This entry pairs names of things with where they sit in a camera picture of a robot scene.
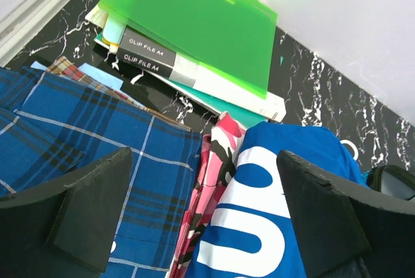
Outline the pink camouflage shirt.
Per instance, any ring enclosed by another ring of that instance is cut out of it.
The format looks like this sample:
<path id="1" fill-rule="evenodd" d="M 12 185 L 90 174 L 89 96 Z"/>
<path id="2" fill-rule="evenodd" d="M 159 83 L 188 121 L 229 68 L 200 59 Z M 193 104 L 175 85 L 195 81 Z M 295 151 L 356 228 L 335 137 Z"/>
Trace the pink camouflage shirt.
<path id="1" fill-rule="evenodd" d="M 228 112 L 202 138 L 200 168 L 185 212 L 167 277 L 184 277 L 193 251 L 226 187 L 236 173 L 236 160 L 246 128 Z"/>

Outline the blue shirt white letters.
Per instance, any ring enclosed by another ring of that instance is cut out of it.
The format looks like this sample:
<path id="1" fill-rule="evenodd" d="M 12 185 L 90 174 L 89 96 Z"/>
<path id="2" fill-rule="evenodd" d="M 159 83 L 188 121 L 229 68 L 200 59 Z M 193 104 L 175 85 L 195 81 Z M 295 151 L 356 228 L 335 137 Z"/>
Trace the blue shirt white letters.
<path id="1" fill-rule="evenodd" d="M 357 162 L 326 128 L 269 122 L 249 128 L 187 277 L 305 276 L 277 167 L 282 150 L 363 184 Z"/>

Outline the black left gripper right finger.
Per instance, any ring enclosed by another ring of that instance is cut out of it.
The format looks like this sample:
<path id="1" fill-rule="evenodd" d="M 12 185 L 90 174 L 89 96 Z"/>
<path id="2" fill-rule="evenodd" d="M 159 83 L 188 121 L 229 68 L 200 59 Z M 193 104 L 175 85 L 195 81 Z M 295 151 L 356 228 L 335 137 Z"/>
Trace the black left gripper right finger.
<path id="1" fill-rule="evenodd" d="M 414 202 L 354 183 L 289 151 L 276 162 L 306 274 L 414 273 Z"/>

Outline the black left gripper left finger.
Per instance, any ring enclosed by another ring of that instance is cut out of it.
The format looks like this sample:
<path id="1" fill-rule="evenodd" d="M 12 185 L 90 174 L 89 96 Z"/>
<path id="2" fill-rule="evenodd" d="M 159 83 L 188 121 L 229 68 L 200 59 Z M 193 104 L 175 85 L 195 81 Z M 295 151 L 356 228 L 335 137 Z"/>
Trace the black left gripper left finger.
<path id="1" fill-rule="evenodd" d="M 103 273 L 128 190 L 129 147 L 1 197 L 1 272 Z"/>

